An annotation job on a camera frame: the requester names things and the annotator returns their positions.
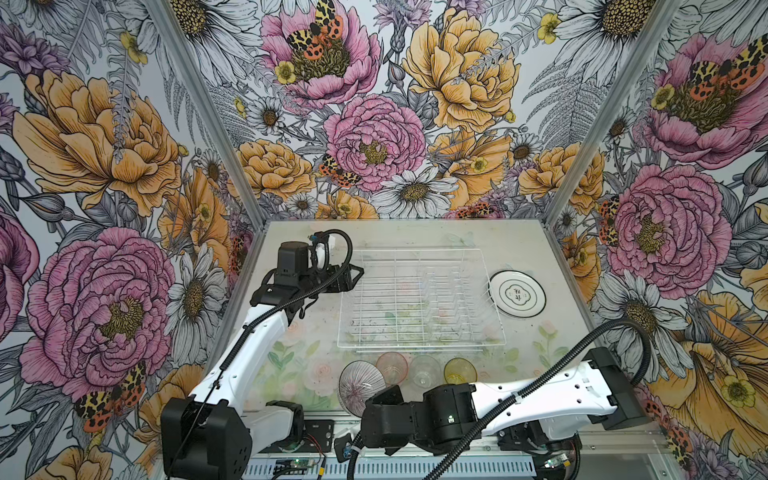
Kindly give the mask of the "white ribbed bowl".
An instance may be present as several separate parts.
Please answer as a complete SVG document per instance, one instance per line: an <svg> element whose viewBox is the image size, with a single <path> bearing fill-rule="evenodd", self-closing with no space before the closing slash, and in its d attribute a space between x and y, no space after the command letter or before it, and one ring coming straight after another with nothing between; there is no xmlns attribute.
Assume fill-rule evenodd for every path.
<svg viewBox="0 0 768 480"><path fill-rule="evenodd" d="M382 373L375 365L356 360L342 371L338 383L338 398L342 408L349 414L361 417L366 401L386 388Z"/></svg>

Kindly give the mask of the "pink glass cup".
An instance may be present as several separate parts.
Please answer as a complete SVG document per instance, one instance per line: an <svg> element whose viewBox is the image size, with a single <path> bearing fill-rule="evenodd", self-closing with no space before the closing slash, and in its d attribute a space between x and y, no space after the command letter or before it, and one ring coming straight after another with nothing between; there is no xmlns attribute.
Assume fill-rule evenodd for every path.
<svg viewBox="0 0 768 480"><path fill-rule="evenodd" d="M408 375L408 361L399 352L386 352L379 356L375 364L387 386L401 384Z"/></svg>

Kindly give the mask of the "clear glass cup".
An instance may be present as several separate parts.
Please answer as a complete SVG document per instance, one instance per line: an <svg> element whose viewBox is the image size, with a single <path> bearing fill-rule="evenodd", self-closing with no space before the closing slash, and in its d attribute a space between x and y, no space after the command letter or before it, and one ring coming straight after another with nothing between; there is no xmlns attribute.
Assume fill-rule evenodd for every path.
<svg viewBox="0 0 768 480"><path fill-rule="evenodd" d="M444 380L440 363L429 355L417 355L412 358L408 378L412 384L423 390L434 388Z"/></svg>

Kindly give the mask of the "amber glass cup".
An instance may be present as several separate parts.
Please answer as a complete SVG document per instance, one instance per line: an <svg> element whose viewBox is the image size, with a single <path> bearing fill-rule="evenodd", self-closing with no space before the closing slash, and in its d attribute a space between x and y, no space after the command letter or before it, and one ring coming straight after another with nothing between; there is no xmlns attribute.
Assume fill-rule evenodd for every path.
<svg viewBox="0 0 768 480"><path fill-rule="evenodd" d="M478 379L473 363L462 357L450 359L443 369L444 380L448 384L474 383Z"/></svg>

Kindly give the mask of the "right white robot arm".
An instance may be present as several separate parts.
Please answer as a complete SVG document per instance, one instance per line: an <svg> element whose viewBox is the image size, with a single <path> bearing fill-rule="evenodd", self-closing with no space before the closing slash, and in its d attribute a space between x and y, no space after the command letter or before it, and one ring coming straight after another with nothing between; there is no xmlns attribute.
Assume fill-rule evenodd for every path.
<svg viewBox="0 0 768 480"><path fill-rule="evenodd" d="M514 397L512 405L491 419L477 438L530 425L545 442L572 437L590 424L620 430L649 422L635 390L606 348L592 348L576 366L523 395L528 381L444 384L425 392L419 401L405 401L399 387L367 400L360 438L365 448L388 454L412 444L434 455L445 455L485 415Z"/></svg>

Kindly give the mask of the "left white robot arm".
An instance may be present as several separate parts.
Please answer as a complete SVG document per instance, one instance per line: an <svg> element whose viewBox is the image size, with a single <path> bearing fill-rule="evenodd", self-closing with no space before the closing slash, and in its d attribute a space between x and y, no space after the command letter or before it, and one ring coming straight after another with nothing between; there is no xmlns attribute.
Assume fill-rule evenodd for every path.
<svg viewBox="0 0 768 480"><path fill-rule="evenodd" d="M161 413L163 472L168 479L240 479L253 454L300 442L304 410L270 401L248 414L245 403L273 346L322 294L351 291L362 278L353 242L339 229L280 245L277 265L253 292L237 336L209 373Z"/></svg>

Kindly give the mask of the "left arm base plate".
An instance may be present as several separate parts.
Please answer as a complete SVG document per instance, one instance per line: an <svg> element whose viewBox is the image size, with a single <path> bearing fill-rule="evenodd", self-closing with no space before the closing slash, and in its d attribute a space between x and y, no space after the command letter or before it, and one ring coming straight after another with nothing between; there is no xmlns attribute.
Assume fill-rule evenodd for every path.
<svg viewBox="0 0 768 480"><path fill-rule="evenodd" d="M335 422L333 420L306 420L304 433L296 441L276 442L260 451L261 454L318 453L333 450Z"/></svg>

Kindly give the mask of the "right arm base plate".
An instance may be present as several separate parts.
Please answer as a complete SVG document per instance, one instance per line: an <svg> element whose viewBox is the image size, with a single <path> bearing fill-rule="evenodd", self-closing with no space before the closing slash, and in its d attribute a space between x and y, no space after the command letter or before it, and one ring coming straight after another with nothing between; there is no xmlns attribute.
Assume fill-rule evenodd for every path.
<svg viewBox="0 0 768 480"><path fill-rule="evenodd" d="M530 455L554 454L581 448L578 435L552 440L544 432L540 421L529 421L502 429L496 433L497 445L502 451L520 451Z"/></svg>

